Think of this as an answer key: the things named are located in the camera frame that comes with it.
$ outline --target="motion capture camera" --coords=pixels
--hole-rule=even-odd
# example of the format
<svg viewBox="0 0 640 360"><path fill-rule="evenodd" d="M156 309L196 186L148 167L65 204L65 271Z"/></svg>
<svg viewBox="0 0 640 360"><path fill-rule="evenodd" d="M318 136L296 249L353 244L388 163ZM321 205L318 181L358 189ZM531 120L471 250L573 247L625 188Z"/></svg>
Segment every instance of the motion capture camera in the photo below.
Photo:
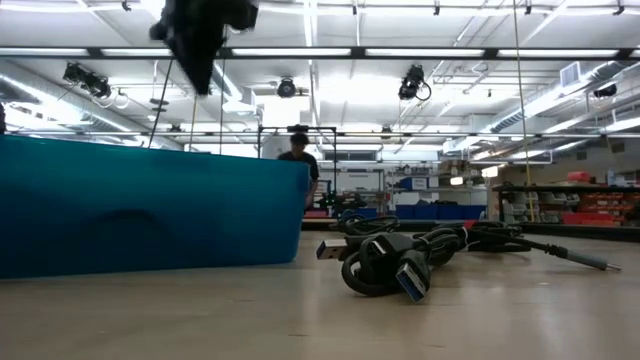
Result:
<svg viewBox="0 0 640 360"><path fill-rule="evenodd" d="M419 98L418 92L422 86L425 86L429 90L429 96L426 98ZM431 88L424 81L424 70L420 65L411 65L411 68L407 72L407 76L402 79L402 85L400 85L400 91L398 91L398 97L400 100L411 100L418 98L418 100L426 101L431 97Z"/></svg>

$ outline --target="blue container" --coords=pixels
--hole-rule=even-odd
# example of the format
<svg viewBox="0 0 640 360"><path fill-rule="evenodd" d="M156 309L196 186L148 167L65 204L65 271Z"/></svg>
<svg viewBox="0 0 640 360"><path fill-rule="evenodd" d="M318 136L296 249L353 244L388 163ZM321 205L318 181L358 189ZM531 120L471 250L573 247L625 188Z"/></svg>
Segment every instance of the blue container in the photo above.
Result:
<svg viewBox="0 0 640 360"><path fill-rule="evenodd" d="M398 219L415 219L414 205L396 205L396 217Z"/></svg>
<svg viewBox="0 0 640 360"><path fill-rule="evenodd" d="M297 162L15 136L0 164L0 278L289 262L309 187Z"/></svg>
<svg viewBox="0 0 640 360"><path fill-rule="evenodd" d="M362 215L367 219L372 219L374 217L378 217L378 210L370 208L360 208L356 209L356 214Z"/></svg>
<svg viewBox="0 0 640 360"><path fill-rule="evenodd" d="M465 205L462 209L462 216L467 220L478 220L480 214L486 209L485 205Z"/></svg>
<svg viewBox="0 0 640 360"><path fill-rule="evenodd" d="M429 178L407 177L398 182L401 188L410 191L427 190L429 188Z"/></svg>
<svg viewBox="0 0 640 360"><path fill-rule="evenodd" d="M438 205L438 220L462 220L462 206Z"/></svg>
<svg viewBox="0 0 640 360"><path fill-rule="evenodd" d="M438 205L416 205L415 218L420 220L438 219Z"/></svg>

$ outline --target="cable plug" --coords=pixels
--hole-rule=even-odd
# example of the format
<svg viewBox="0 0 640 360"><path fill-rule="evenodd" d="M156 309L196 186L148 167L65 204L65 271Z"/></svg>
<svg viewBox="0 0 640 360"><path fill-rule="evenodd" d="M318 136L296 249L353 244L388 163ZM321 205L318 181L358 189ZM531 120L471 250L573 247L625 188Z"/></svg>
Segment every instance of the cable plug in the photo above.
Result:
<svg viewBox="0 0 640 360"><path fill-rule="evenodd" d="M425 298L431 286L431 271L424 254L408 250L399 261L396 279L414 302Z"/></svg>
<svg viewBox="0 0 640 360"><path fill-rule="evenodd" d="M622 267L616 264L610 264L607 260L597 258L591 255L580 254L575 251L571 251L565 247L557 246L557 245L549 245L547 244L548 250L545 251L550 255L554 255L561 259L567 259L569 261L577 262L582 265L587 265L594 267L596 269L600 269L602 271L605 270L615 270L622 271Z"/></svg>

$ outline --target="black shirt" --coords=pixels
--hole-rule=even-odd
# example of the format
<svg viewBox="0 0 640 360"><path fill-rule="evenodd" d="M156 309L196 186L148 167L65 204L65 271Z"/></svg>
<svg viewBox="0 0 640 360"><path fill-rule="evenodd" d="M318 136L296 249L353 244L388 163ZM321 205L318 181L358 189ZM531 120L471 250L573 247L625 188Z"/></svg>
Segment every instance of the black shirt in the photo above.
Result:
<svg viewBox="0 0 640 360"><path fill-rule="evenodd" d="M320 173L318 172L318 162L313 155L307 154L306 152L302 153L302 157L296 158L293 156L291 151L287 151L286 153L280 154L278 156L278 160L286 160L286 161L300 161L303 163L309 164L311 180L316 181L318 177L320 177Z"/></svg>

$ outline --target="ceiling beam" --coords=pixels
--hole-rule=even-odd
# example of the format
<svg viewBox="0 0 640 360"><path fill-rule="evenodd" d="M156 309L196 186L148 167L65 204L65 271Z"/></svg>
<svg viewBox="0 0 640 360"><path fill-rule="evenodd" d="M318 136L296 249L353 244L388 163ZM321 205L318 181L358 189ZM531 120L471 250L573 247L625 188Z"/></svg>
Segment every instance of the ceiling beam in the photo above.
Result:
<svg viewBox="0 0 640 360"><path fill-rule="evenodd" d="M0 59L170 60L161 47L0 47ZM468 60L468 61L607 61L640 60L637 48L513 47L229 47L218 54L242 60Z"/></svg>

